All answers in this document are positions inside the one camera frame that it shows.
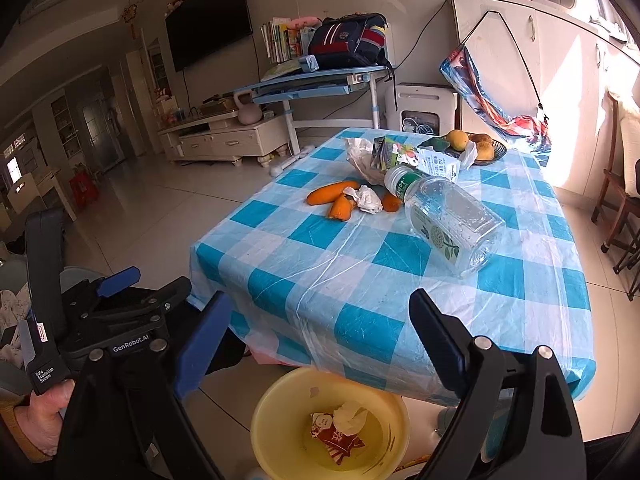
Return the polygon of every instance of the tv stand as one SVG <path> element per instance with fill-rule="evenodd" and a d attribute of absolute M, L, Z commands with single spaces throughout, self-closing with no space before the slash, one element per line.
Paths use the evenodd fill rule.
<path fill-rule="evenodd" d="M 237 110 L 185 121 L 158 131 L 166 158 L 179 160 L 228 160 L 235 166 L 244 156 L 256 156 L 266 168 L 271 153 L 287 153 L 287 123 L 283 116 L 255 124 L 240 124 Z"/>

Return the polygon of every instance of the backpack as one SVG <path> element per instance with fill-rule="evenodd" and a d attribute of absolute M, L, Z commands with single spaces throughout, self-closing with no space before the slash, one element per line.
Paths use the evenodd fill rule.
<path fill-rule="evenodd" d="M 308 52 L 316 56 L 321 70 L 388 65 L 385 46 L 386 18 L 351 14 L 337 20 L 325 18 L 316 30 Z"/>

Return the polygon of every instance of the hand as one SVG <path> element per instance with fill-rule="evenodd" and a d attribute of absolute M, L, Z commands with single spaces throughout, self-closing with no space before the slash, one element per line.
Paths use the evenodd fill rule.
<path fill-rule="evenodd" d="M 57 384 L 46 393 L 31 393 L 28 406 L 14 408 L 15 420 L 31 443 L 47 456 L 58 452 L 62 431 L 62 417 L 58 413 L 66 408 L 76 383 L 69 379 Z"/>

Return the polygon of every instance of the television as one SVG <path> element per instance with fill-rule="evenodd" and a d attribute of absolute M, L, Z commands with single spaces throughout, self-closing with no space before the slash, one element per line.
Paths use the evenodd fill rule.
<path fill-rule="evenodd" d="M 184 0 L 164 22 L 176 72 L 253 33 L 246 0 Z"/>

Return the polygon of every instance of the screw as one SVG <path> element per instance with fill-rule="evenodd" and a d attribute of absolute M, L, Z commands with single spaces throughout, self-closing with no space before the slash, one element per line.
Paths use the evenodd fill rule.
<path fill-rule="evenodd" d="M 545 359 L 551 359 L 554 355 L 554 351 L 548 346 L 538 348 L 538 353 Z"/>
<path fill-rule="evenodd" d="M 89 359 L 91 359 L 91 361 L 99 361 L 100 359 L 102 359 L 103 355 L 104 352 L 101 348 L 94 348 L 89 352 Z"/>
<path fill-rule="evenodd" d="M 152 352 L 161 352 L 166 348 L 166 341 L 164 339 L 154 339 L 150 344 Z"/>
<path fill-rule="evenodd" d="M 491 340 L 483 335 L 478 336 L 474 339 L 474 345 L 476 345 L 481 350 L 488 350 L 489 348 L 491 348 L 491 344 Z"/>

